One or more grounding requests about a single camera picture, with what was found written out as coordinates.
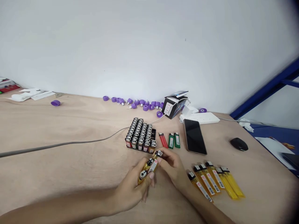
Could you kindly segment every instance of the smartphone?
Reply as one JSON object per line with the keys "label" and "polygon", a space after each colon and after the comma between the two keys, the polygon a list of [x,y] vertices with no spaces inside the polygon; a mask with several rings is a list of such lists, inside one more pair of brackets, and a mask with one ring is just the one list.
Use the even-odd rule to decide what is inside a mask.
{"label": "smartphone", "polygon": [[202,155],[207,155],[205,142],[203,141],[202,132],[199,122],[184,119],[185,136],[187,140],[187,150]]}

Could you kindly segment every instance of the computer mouse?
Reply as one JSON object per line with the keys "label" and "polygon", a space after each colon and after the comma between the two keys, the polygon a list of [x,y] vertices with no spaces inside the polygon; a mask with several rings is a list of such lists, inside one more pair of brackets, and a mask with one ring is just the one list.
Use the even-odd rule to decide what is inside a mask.
{"label": "computer mouse", "polygon": [[240,151],[247,151],[248,146],[247,144],[240,138],[234,138],[230,140],[230,143],[232,144],[233,147],[236,149],[239,149]]}

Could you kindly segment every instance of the white power strip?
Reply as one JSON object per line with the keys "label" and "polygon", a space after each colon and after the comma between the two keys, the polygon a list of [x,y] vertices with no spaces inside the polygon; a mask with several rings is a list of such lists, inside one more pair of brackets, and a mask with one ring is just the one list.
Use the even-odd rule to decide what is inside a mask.
{"label": "white power strip", "polygon": [[184,119],[198,121],[199,124],[212,124],[220,121],[220,119],[211,112],[191,114],[188,117],[181,114],[180,122],[183,123]]}

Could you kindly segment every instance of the plywood table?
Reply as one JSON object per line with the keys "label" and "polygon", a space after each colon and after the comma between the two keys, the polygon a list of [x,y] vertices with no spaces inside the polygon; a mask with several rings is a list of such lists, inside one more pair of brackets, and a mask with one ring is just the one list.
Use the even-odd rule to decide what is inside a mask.
{"label": "plywood table", "polygon": [[[59,107],[50,105],[55,96],[38,101],[14,102],[0,96],[0,152],[70,141],[105,138],[131,124],[134,117],[146,123],[157,119],[156,112],[141,107],[129,109],[101,98],[64,95]],[[225,114],[216,116],[231,118]],[[246,195],[231,200],[226,192],[213,197],[215,205],[236,223],[282,223],[294,201],[297,178],[235,122],[221,120],[202,125],[207,156],[186,151],[179,117],[163,117],[153,124],[166,137],[179,132],[181,156],[186,169],[205,160],[230,169]],[[0,158],[0,214],[45,198],[82,189],[111,188],[124,178],[130,166],[147,153],[127,149],[127,130],[95,143],[66,145],[52,149]],[[234,149],[229,140],[239,137],[249,150]],[[159,136],[156,137],[161,147]],[[158,169],[157,184],[146,203],[112,217],[89,223],[203,223],[190,203],[174,188],[167,174]]]}

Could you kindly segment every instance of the fingernail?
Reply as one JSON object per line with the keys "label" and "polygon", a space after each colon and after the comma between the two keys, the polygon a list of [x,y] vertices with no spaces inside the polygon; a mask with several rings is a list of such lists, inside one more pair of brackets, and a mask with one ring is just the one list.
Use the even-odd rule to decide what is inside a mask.
{"label": "fingernail", "polygon": [[150,177],[151,179],[153,179],[154,176],[155,176],[155,173],[154,173],[154,172],[150,172],[150,173],[149,173],[149,177]]}

